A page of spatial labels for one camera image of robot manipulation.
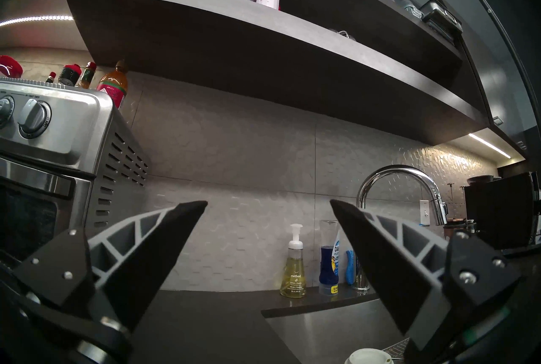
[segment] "led strip light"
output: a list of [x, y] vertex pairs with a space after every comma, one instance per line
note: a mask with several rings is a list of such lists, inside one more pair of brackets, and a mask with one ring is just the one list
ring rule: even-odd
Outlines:
[[504, 151], [498, 149], [496, 146], [491, 145], [488, 141], [483, 140], [481, 137], [477, 137], [476, 135], [471, 134], [471, 133], [469, 134], [469, 136], [470, 136], [470, 137], [473, 137], [473, 138], [476, 139], [477, 141], [480, 141], [480, 142], [483, 143], [484, 145], [489, 146], [490, 149], [497, 151], [498, 153], [504, 155], [506, 158], [511, 159], [510, 155], [508, 155], [506, 152], [504, 152]]
[[0, 27], [11, 25], [12, 23], [29, 22], [29, 21], [73, 21], [73, 16], [69, 15], [42, 15], [42, 16], [27, 16], [26, 18], [8, 19], [0, 22]]

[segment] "tile backsplash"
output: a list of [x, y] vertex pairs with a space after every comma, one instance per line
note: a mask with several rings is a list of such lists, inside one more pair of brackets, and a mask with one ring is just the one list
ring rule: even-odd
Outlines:
[[[21, 63], [23, 78], [33, 80], [92, 60], [87, 52], [72, 50], [1, 51]], [[98, 67], [91, 88], [109, 70]], [[323, 115], [137, 72], [129, 72], [128, 81], [121, 112], [153, 162], [146, 210], [209, 202], [163, 288], [276, 289], [289, 225], [296, 222], [303, 225], [306, 280], [317, 285], [319, 220], [334, 219], [328, 201], [354, 204], [361, 183], [376, 169], [407, 164], [426, 172], [448, 203], [448, 217], [465, 216], [461, 186], [467, 178], [497, 175], [493, 162], [449, 145], [427, 147]], [[395, 175], [374, 185], [366, 207], [418, 221], [420, 199], [428, 195], [416, 181]], [[428, 229], [443, 236], [441, 227]], [[341, 281], [350, 246], [342, 236]]]

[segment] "method hand soap bottle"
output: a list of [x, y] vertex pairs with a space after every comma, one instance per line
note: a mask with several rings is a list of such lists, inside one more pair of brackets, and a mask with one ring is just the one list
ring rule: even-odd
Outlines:
[[302, 242], [299, 240], [302, 225], [293, 224], [293, 240], [290, 241], [286, 267], [283, 270], [280, 294], [299, 299], [306, 294], [306, 279], [302, 263]]

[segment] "oven door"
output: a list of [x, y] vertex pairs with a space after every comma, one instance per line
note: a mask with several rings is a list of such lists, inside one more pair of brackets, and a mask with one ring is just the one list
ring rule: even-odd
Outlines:
[[82, 227], [91, 182], [0, 157], [0, 262], [8, 268]]

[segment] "sink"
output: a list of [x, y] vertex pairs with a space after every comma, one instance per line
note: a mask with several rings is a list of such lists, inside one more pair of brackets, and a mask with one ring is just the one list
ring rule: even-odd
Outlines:
[[406, 338], [380, 299], [267, 322], [302, 364], [344, 364], [357, 349], [385, 349]]

